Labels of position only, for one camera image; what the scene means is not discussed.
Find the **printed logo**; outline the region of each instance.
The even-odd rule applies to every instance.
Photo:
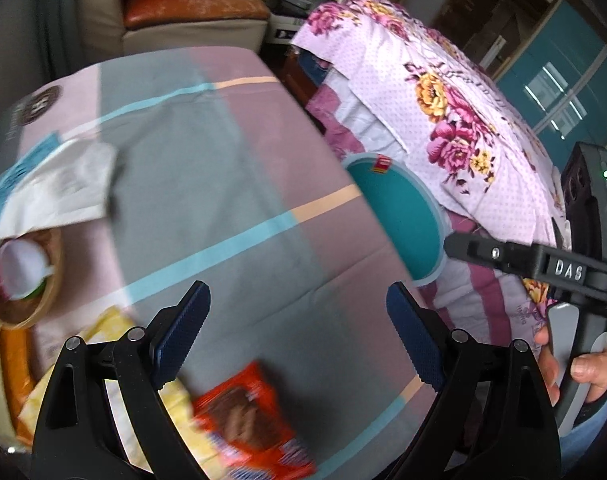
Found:
[[[564,262],[563,260],[557,260],[557,266],[554,269],[555,276],[562,276],[567,280],[574,280],[580,282],[583,277],[583,266],[575,265],[572,267],[572,262]]]
[[[392,166],[392,158],[385,155],[377,155],[377,160],[372,167],[372,171],[375,173],[387,173]]]
[[[30,98],[21,114],[21,124],[30,124],[39,119],[53,107],[55,102],[59,99],[61,92],[61,86],[56,85],[46,88],[43,92]]]

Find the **human hand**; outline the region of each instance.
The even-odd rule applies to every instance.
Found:
[[[548,345],[549,341],[550,332],[548,327],[544,326],[535,334],[535,342],[543,345],[541,354],[539,354],[539,370],[541,370],[543,382],[554,406],[559,400],[559,387],[555,382],[559,374],[559,363],[552,355]],[[607,391],[607,348],[603,352],[575,358],[570,367],[570,374],[578,383],[591,384],[586,402],[595,402]]]

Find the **sleeve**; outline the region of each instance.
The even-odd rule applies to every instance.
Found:
[[[592,417],[561,437],[561,468],[565,475],[584,455],[607,420],[607,400]]]

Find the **yellow flower print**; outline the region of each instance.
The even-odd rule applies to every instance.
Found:
[[[457,51],[455,50],[455,48],[450,44],[450,42],[448,40],[446,41],[442,41],[441,43],[442,48],[448,53],[450,54],[450,57],[453,57],[454,59],[459,59],[459,56],[457,54]]]
[[[536,304],[544,304],[548,298],[548,284],[542,282],[536,282],[529,278],[523,279],[523,286],[528,292],[530,299]]]
[[[431,72],[422,74],[415,92],[421,110],[430,118],[430,121],[438,123],[445,117],[448,99],[439,77]]]
[[[368,9],[372,10],[375,14],[384,14],[385,16],[393,16],[392,10],[383,6],[376,0],[366,0],[363,4]]]
[[[339,13],[339,17],[352,20],[352,22],[355,23],[355,25],[359,25],[361,23],[359,16],[357,16],[354,12],[350,12],[349,10],[342,10]]]
[[[554,200],[554,206],[555,206],[555,208],[557,208],[557,211],[560,211],[563,213],[564,204],[561,201],[561,195],[559,194],[559,192],[556,189],[554,190],[554,193],[552,194],[552,199]]]
[[[488,174],[492,168],[490,158],[490,152],[488,150],[482,150],[470,159],[470,167],[477,173]]]

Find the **red tag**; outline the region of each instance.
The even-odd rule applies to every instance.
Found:
[[[377,160],[373,165],[375,173],[386,173],[392,166],[392,158],[385,155],[377,155]]]

